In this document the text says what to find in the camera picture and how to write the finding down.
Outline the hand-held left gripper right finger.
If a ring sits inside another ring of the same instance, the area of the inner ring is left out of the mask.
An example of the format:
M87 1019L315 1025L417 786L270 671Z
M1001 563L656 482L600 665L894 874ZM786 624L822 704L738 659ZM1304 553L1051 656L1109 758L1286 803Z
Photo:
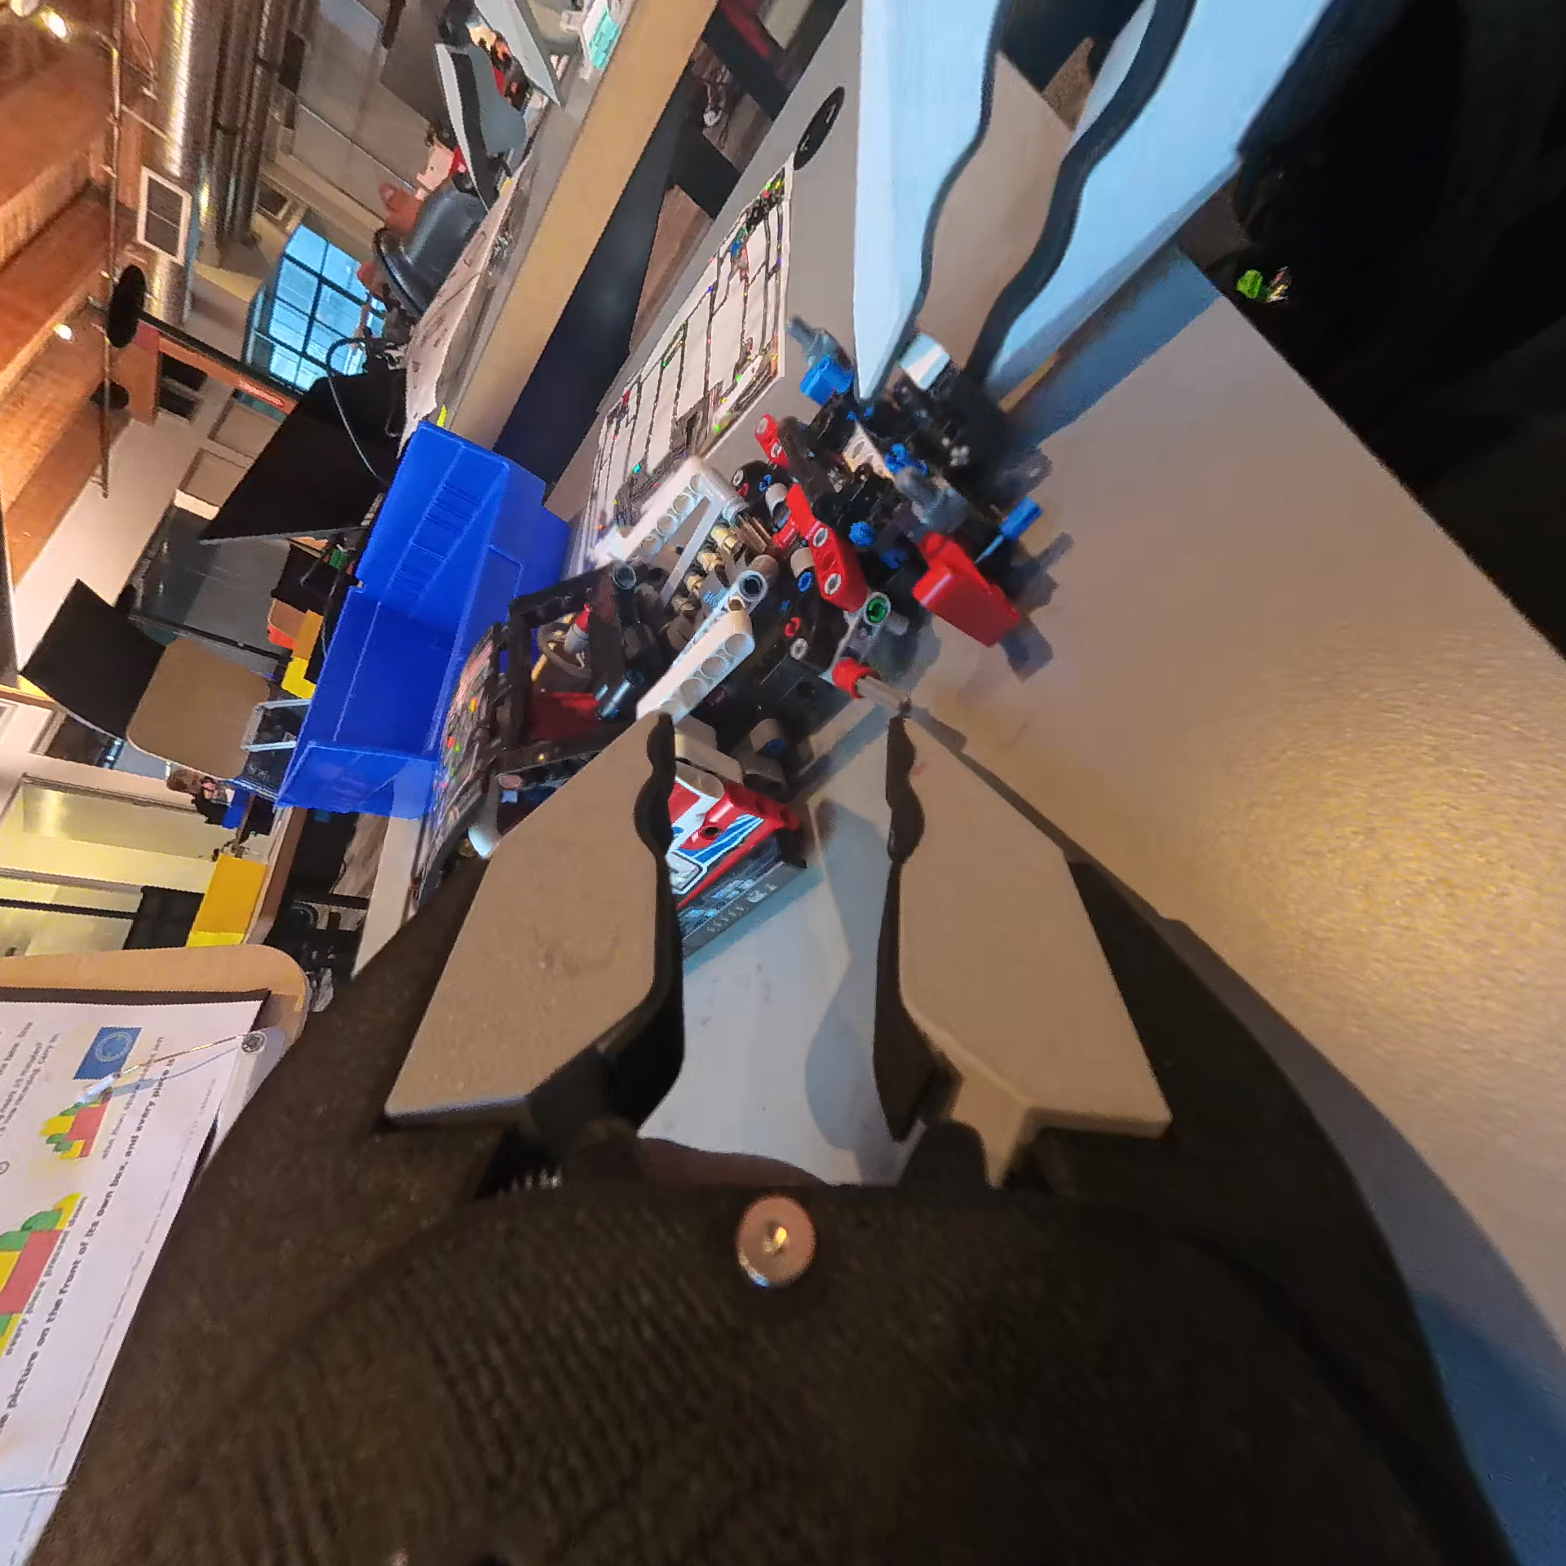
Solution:
M1165 1137L1066 852L909 715L891 717L885 762L874 1092L891 1140L967 1126L999 1183L1045 1131Z

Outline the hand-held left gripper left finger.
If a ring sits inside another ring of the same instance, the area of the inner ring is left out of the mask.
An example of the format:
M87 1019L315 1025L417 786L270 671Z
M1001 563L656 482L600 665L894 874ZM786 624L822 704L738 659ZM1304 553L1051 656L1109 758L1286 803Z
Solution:
M484 863L400 1072L397 1126L512 1127L562 1161L596 1124L637 1131L682 1066L667 852L674 730L637 719Z

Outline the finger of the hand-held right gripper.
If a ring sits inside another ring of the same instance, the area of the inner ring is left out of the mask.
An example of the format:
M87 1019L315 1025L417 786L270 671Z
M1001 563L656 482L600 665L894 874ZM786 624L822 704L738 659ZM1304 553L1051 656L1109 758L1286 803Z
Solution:
M1027 259L978 333L978 380L1025 382L1237 169L1325 1L1051 3L1043 39L1103 39Z
M853 385L878 395L911 341L933 231L991 117L995 59L1012 3L863 3L853 175ZM1109 93L1062 156L1038 240L1004 285L969 356L988 378L1012 330L1070 251L1090 173L1157 89L1157 7L1137 3L1105 59Z

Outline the toy brick race car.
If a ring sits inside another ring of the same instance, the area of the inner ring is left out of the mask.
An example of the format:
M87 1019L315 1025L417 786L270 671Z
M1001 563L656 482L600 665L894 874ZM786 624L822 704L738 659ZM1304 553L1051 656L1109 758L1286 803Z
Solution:
M585 769L635 717L674 727L667 866L686 954L801 874L790 807L816 734L896 701L926 620L1021 630L1015 548L1040 514L1023 445L948 348L911 333L870 395L801 318L810 419L764 413L732 477L689 445L600 561L480 620L439 728L410 909Z

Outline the beige desk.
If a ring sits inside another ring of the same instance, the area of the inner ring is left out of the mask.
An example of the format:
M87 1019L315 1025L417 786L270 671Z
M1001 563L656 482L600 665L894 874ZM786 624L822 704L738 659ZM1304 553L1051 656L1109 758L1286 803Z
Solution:
M639 1L603 72L574 83L534 139L507 210L505 251L480 283L439 382L445 426L490 445L648 149L713 1Z

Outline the holographic sticker sheet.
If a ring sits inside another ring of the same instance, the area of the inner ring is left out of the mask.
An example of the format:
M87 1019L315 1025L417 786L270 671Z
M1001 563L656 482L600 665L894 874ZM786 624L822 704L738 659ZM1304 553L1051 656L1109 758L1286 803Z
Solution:
M687 456L704 456L777 378L792 167L756 192L600 421L581 512L596 561Z

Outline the blue plastic bin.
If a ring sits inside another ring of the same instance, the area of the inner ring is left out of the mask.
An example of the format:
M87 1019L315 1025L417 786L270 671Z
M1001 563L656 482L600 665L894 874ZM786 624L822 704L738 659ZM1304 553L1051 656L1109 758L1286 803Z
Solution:
M277 803L421 816L467 656L512 600L561 579L568 544L542 479L421 421L328 637Z

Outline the yellow box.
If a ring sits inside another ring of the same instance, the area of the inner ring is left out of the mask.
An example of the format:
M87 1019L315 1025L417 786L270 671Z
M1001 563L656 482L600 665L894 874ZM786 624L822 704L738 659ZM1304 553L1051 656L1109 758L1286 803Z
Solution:
M268 859L218 853L186 947L262 947L281 911L294 848Z

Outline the person's black pants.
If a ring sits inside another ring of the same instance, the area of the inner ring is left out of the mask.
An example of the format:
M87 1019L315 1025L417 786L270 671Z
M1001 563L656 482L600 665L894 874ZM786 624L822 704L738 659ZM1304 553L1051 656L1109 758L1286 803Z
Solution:
M1562 652L1564 3L1331 3L1181 242Z

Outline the printed instruction sheet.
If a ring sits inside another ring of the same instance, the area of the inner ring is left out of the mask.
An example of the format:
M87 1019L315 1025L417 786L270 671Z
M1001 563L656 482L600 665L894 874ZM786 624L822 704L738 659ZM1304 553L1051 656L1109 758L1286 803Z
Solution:
M3 1562L63 1493L264 999L3 993Z

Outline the black monitor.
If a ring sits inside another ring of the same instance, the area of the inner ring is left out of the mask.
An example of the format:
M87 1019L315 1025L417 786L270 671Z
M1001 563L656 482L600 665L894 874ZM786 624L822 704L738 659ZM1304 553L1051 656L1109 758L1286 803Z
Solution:
M393 479L402 438L400 367L328 371L283 417L199 540L328 536L357 527Z

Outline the window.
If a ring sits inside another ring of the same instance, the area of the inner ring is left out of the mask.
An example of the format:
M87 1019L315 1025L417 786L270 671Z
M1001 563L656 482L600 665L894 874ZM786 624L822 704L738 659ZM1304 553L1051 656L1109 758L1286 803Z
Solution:
M382 335L385 305L359 279L359 262L309 223L294 229L247 309L244 359L303 393L329 369L357 372L361 344Z

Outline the silver ventilation duct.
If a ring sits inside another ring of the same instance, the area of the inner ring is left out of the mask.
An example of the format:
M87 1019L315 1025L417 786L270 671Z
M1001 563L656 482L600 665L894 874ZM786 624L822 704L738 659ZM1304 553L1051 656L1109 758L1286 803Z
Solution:
M201 289L247 305L305 205L275 184L320 5L115 3L130 137L113 171L154 320L184 326Z

